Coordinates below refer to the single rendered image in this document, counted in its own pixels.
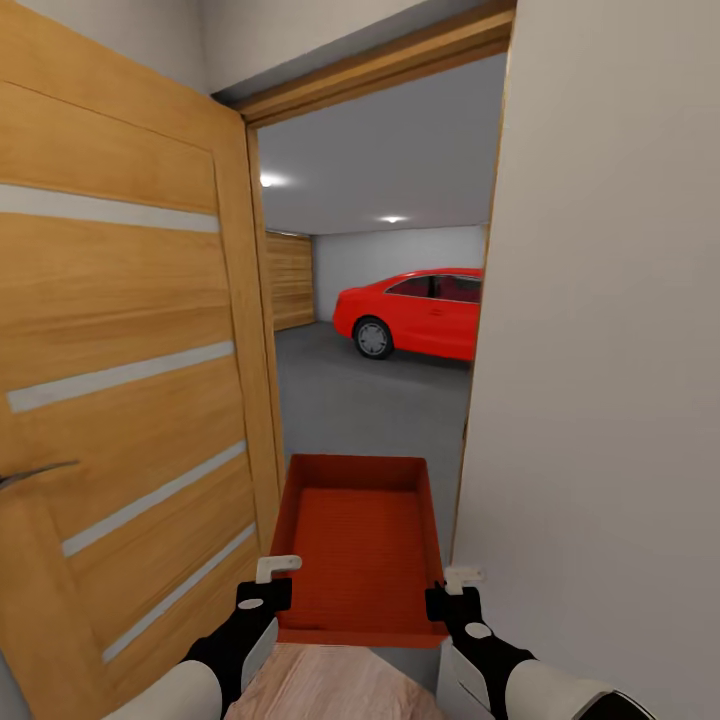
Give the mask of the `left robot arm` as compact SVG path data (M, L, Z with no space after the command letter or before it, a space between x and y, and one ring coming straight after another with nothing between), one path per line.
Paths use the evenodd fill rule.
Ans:
M236 615L196 640L179 664L102 720L223 720L277 644L275 611L291 608L292 579L271 574L301 565L298 555L260 557L256 581L237 587Z

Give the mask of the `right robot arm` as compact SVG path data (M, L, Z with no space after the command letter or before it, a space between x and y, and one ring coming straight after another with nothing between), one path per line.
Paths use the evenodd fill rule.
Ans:
M486 581L484 567L448 567L445 588L425 591L430 621L452 636L456 680L496 720L660 720L648 706L607 682L562 672L516 648L481 619L480 594L464 582Z

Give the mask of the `storage box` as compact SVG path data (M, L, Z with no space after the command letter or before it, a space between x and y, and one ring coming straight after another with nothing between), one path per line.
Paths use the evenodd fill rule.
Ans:
M293 454L271 556L298 555L277 643L432 649L445 578L424 457Z

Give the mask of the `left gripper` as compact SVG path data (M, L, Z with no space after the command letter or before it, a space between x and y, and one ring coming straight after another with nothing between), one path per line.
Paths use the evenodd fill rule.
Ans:
M247 595L265 592L272 597L275 611L286 611L291 608L292 579L273 579L271 583L256 584L256 581L245 581L237 587L236 604L238 605Z

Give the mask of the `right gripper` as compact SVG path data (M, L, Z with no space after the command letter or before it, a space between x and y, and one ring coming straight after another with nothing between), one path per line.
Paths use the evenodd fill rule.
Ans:
M430 621L444 621L448 627L451 613L459 607L465 607L480 615L480 594L476 587L463 587L463 595L449 595L445 588L438 585L425 591L426 612Z

